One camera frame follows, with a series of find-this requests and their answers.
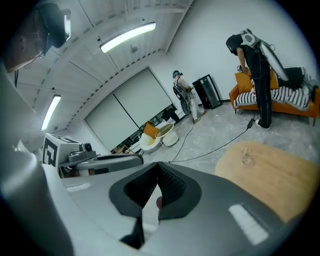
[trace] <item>ceiling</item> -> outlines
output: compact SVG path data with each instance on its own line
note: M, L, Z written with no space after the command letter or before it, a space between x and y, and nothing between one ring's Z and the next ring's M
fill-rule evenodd
M40 130L53 95L61 95L46 133L67 129L79 110L131 65L167 51L192 0L55 0L71 10L71 38L59 49L20 69L17 88L39 116ZM139 25L154 31L134 37L108 53L102 42Z

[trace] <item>black clothing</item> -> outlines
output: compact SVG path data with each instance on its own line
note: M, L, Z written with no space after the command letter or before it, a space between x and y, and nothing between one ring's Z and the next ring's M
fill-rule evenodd
M269 128L271 125L271 92L270 92L270 66L266 57L258 49L248 45L241 45L243 39L240 34L234 34L226 41L226 46L234 55L237 48L242 48L246 64L248 65L251 77L255 84L256 101L260 110L259 125Z

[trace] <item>power cord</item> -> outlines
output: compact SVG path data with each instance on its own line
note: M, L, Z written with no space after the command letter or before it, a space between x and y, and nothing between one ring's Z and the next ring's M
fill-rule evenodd
M213 152L215 152L215 151L223 148L224 146L228 145L229 143L231 143L231 142L233 142L234 140L236 140L237 138L239 138L239 137L240 137L241 135L243 135L246 131L248 131L248 130L253 126L253 124L255 123L255 116L256 116L256 115L254 115L253 118L251 118L251 120L250 120L250 122L248 123L248 125L246 126L246 130L245 130L244 132L240 133L237 137L235 137L234 139L230 140L228 143L224 144L223 146L218 147L218 148L215 149L215 150L212 150L212 151L210 151L210 152L208 152L208 153L206 153L206 154L203 154L203 155L200 155L200 156L197 156L197 157L193 157L193 158L186 159L186 160L175 161L175 159L176 159L177 156L179 155L180 150L182 149L182 147L183 147L183 145L184 145L184 143L185 143L185 141L186 141L187 136L189 135L189 133L190 133L190 132L192 131L192 129L194 128L195 125L193 125L193 127L191 128L191 130L188 132L188 134L187 134L186 137L184 138L183 144L182 144L182 146L181 146L178 154L177 154L177 155L175 156L175 158L174 158L172 161L170 161L169 163L173 163L173 162L175 162L175 163L178 163L178 162L179 162L179 163L180 163L180 162L186 162L186 161L193 160L193 159L202 158L202 157L204 157L204 156L207 156L207 155L209 155L209 154L211 154L211 153L213 153Z

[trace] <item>white chair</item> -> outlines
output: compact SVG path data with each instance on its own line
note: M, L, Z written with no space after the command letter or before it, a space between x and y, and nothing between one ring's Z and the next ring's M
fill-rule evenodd
M161 147L161 138L152 138L149 135L142 133L140 141L140 148L146 153L152 153Z

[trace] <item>white wall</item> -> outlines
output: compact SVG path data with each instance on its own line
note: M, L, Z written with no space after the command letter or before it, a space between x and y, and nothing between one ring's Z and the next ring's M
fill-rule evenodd
M273 1L198 0L184 18L169 49L187 81L210 74L223 100L236 85L237 56L226 41L244 29L269 44L285 68L305 67L319 79L317 61L309 43L292 18Z
M149 68L154 77L158 80L158 82L168 95L169 99L178 110L178 116L180 118L183 117L184 113L182 111L180 101L173 92L172 73L177 69L176 65L174 64L172 59L166 56L162 51L159 51L150 56L147 56L146 58L141 59L139 62L126 68L112 80L110 80L105 86L103 86L97 93L95 93L83 106L83 108L79 111L79 113L70 124L69 129L67 130L70 138L73 138L76 141L78 140L81 142L90 142L93 150L96 150L97 153L99 153L99 151L107 151L108 153L110 153L110 150L112 150L112 148L107 148L102 144L102 142L89 128L84 119L100 102L102 102L114 90L116 90L127 80L146 68Z

